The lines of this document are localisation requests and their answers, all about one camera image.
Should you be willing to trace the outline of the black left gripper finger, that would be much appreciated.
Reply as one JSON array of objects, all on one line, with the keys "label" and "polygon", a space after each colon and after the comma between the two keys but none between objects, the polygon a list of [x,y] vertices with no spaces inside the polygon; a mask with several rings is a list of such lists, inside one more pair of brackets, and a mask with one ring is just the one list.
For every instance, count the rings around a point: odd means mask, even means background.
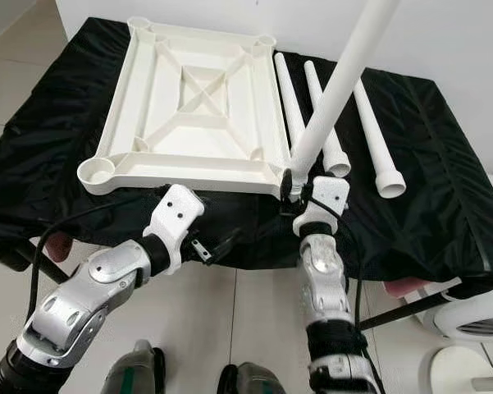
[{"label": "black left gripper finger", "polygon": [[239,228],[227,230],[217,234],[217,236],[213,236],[209,244],[209,254],[213,258],[225,258],[238,244],[238,239],[241,236],[242,230]]}]

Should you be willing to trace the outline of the white plastic children table top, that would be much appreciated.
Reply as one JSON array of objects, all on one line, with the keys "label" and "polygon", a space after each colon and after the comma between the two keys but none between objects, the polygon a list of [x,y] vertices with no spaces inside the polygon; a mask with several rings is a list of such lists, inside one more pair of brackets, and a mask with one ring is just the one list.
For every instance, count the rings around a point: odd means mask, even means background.
[{"label": "white plastic children table top", "polygon": [[289,138],[276,39],[127,22],[130,42],[107,120],[77,168],[89,194],[178,184],[282,198]]}]

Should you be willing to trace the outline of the grey robot left leg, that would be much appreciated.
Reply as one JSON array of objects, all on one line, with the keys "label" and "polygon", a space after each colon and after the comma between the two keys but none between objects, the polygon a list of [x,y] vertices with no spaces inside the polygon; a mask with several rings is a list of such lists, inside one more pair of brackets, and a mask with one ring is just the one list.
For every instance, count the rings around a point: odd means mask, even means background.
[{"label": "grey robot left leg", "polygon": [[165,353],[148,339],[119,357],[105,376],[101,394],[165,394]]}]

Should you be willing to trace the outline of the grey robot leg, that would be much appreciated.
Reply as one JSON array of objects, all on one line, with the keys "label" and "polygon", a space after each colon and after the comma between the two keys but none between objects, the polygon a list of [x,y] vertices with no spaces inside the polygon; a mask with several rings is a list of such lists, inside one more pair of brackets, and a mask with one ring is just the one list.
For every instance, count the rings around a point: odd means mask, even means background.
[{"label": "grey robot leg", "polygon": [[216,394],[287,394],[275,373],[255,363],[228,364],[217,380]]},{"label": "grey robot leg", "polygon": [[101,394],[165,394],[165,353],[148,339],[119,357],[105,376]]}]

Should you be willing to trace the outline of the grey robot right leg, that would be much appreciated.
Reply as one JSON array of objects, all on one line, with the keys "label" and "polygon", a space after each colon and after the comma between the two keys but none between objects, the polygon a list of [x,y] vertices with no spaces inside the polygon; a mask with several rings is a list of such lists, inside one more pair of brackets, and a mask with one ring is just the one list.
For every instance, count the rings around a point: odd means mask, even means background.
[{"label": "grey robot right leg", "polygon": [[228,364],[217,380],[216,394],[287,394],[275,373],[255,363]]}]

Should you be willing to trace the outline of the black table cloth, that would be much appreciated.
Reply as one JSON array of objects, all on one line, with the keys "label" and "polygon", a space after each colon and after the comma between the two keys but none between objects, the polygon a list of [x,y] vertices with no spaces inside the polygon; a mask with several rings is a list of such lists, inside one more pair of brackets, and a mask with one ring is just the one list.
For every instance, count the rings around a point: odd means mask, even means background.
[{"label": "black table cloth", "polygon": [[[144,231],[156,200],[145,189],[91,195],[77,167],[96,153],[130,44],[129,26],[91,16],[41,76],[0,136],[0,247],[63,232],[115,246]],[[363,87],[407,189],[384,199],[358,109],[336,121],[354,167],[337,251],[352,277],[493,284],[493,184],[434,81],[368,68]]]}]

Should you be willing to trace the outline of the white round base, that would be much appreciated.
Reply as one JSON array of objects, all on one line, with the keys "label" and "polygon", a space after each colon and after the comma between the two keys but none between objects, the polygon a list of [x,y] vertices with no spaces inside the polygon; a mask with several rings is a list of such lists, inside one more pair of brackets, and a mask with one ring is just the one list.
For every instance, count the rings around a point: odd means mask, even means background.
[{"label": "white round base", "polygon": [[493,365],[466,346],[445,346],[427,367],[426,394],[493,394]]}]

